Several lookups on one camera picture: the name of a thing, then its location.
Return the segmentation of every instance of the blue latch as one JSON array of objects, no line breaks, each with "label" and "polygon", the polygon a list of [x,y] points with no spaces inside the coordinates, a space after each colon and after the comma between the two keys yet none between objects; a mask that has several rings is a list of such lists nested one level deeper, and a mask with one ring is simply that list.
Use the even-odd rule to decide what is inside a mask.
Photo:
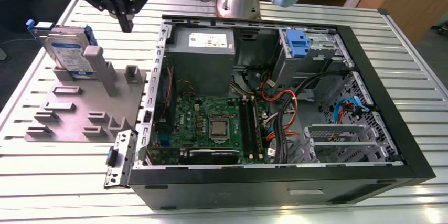
[{"label": "blue latch", "polygon": [[293,58],[304,58],[309,51],[309,39],[302,30],[286,30],[286,42]]}]

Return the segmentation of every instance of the ram slot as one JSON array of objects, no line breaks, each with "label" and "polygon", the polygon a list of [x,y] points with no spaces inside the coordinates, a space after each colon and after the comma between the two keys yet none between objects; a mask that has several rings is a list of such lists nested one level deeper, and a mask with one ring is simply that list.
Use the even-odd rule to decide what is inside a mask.
[{"label": "ram slot", "polygon": [[241,128],[241,137],[242,137],[242,152],[244,152],[244,156],[246,157],[250,154],[250,139],[249,139],[246,102],[244,100],[240,100],[238,102],[238,111],[240,111],[240,128]]},{"label": "ram slot", "polygon": [[253,107],[253,101],[248,100],[246,105],[245,105],[245,111],[246,111],[246,125],[249,128],[249,149],[250,149],[250,154],[257,153],[257,129],[256,129],[256,124],[257,124],[257,118],[256,118],[256,112],[254,112],[254,107]]}]

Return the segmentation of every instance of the floor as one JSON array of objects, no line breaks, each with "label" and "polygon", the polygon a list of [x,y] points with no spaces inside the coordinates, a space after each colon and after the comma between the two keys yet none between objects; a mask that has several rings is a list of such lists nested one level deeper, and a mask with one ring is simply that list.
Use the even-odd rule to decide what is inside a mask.
[{"label": "floor", "polygon": [[[56,22],[70,0],[36,0],[30,3],[36,19]],[[0,63],[0,110],[20,82],[28,66],[40,50],[38,44],[30,40],[28,32],[10,33],[0,28],[0,49],[9,56]],[[428,62],[441,82],[448,87],[448,35],[438,35],[437,30],[428,31],[416,48]]]}]

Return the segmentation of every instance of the slot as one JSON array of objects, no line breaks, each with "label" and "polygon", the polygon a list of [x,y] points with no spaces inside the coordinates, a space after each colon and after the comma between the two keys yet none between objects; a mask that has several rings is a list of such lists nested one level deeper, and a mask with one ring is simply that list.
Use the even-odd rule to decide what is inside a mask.
[{"label": "slot", "polygon": [[240,111],[240,126],[241,126],[241,137],[242,137],[242,152],[244,156],[250,154],[250,142],[249,142],[249,129],[248,129],[248,118],[245,110],[245,101],[241,100],[238,103]]}]

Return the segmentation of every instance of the metal bracket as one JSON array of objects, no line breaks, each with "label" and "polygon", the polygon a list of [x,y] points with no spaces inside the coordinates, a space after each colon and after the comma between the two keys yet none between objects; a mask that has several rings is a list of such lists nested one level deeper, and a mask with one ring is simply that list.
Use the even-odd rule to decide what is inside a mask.
[{"label": "metal bracket", "polygon": [[121,131],[117,134],[114,145],[106,155],[106,175],[104,189],[128,189],[128,178],[133,165],[134,146],[138,133],[134,130]]}]

